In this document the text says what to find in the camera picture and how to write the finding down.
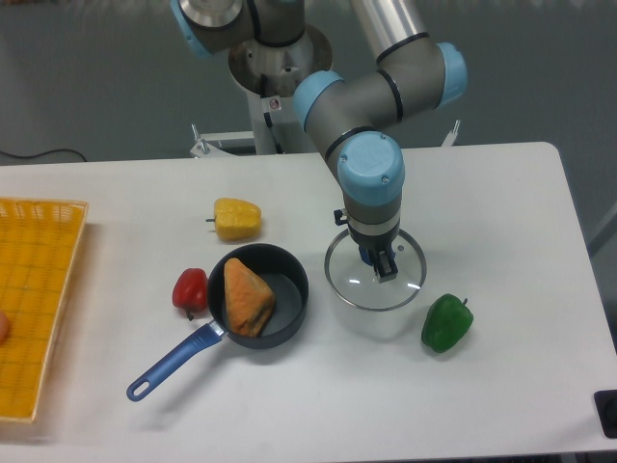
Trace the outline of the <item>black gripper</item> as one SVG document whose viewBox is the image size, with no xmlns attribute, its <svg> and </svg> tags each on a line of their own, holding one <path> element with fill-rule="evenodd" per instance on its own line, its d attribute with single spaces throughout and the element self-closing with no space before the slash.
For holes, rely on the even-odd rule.
<svg viewBox="0 0 617 463">
<path fill-rule="evenodd" d="M 335 224 L 345 226 L 353 241 L 360 247 L 362 261 L 370 267 L 375 263 L 379 282 L 388 282 L 397 277 L 398 268 L 391 245 L 399 231 L 399 211 L 385 222 L 377 224 L 361 222 L 349 215 L 344 208 L 336 209 L 334 218 Z"/>
</svg>

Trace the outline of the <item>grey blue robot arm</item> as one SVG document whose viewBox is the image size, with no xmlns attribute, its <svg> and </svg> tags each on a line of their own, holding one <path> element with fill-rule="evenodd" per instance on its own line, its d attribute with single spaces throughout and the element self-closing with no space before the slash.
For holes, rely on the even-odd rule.
<svg viewBox="0 0 617 463">
<path fill-rule="evenodd" d="M 374 55 L 373 72 L 345 81 L 332 68 L 326 37 L 301 1 L 174 1 L 174 17 L 200 56 L 228 54 L 245 92 L 259 154 L 318 151 L 335 177 L 346 225 L 380 281 L 397 275 L 405 171 L 385 129 L 460 97 L 462 54 L 434 42 L 412 1 L 356 1 L 353 10 Z"/>
</svg>

